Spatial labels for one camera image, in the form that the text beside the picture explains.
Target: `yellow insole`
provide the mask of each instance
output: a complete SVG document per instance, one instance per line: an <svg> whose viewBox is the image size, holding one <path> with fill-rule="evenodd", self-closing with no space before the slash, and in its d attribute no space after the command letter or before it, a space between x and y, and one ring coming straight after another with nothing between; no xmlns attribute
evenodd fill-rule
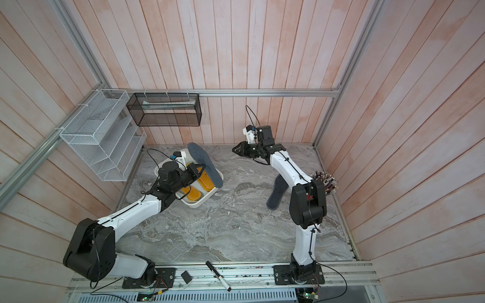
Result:
<svg viewBox="0 0 485 303"><path fill-rule="evenodd" d="M202 173L197 181L199 181L200 186L202 186L205 191L211 191L215 187L214 183L212 182L206 171Z"/></svg>
<svg viewBox="0 0 485 303"><path fill-rule="evenodd" d="M189 193L187 195L187 199L189 199L189 201L197 201L198 199L200 199L200 196L202 195L197 188L192 187L192 189L190 189L190 186L184 187L182 189L182 192L184 194Z"/></svg>

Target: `black eraser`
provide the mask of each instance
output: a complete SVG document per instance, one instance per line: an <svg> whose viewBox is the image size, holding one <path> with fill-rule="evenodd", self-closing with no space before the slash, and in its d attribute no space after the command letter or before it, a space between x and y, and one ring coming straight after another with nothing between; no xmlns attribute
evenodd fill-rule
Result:
<svg viewBox="0 0 485 303"><path fill-rule="evenodd" d="M185 284L189 284L190 281L192 281L192 277L189 275L189 273L187 271L184 271L181 276L182 276L183 280L185 281Z"/></svg>

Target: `black wire mesh basket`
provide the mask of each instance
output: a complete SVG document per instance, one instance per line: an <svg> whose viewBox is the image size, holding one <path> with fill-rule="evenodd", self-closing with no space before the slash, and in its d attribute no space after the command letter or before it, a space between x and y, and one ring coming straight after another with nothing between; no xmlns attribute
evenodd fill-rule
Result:
<svg viewBox="0 0 485 303"><path fill-rule="evenodd" d="M127 104L138 126L200 126L198 94L134 93Z"/></svg>

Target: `wire bundle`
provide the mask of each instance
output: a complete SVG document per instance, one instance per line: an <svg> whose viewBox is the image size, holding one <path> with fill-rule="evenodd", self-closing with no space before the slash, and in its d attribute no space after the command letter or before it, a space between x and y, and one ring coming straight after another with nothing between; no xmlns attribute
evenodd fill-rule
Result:
<svg viewBox="0 0 485 303"><path fill-rule="evenodd" d="M331 174L325 172L315 172L315 174L311 175L311 177L314 180L320 180L323 182L325 185L325 195L328 196L336 192L336 189L338 188L337 181Z"/></svg>

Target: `vented metal panel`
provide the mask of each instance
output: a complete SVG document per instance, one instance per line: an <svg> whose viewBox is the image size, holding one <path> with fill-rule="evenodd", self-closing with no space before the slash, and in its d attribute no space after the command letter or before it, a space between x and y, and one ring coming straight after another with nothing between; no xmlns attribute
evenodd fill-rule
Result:
<svg viewBox="0 0 485 303"><path fill-rule="evenodd" d="M136 302L138 292L110 292L120 296L128 302ZM154 302L238 302L238 303L257 303L257 302L294 302L296 300L294 288L269 288L269 289L234 289L231 292L226 290L180 290L167 291L161 295L155 295ZM82 294L78 303L111 303L122 302L119 298L90 294Z"/></svg>

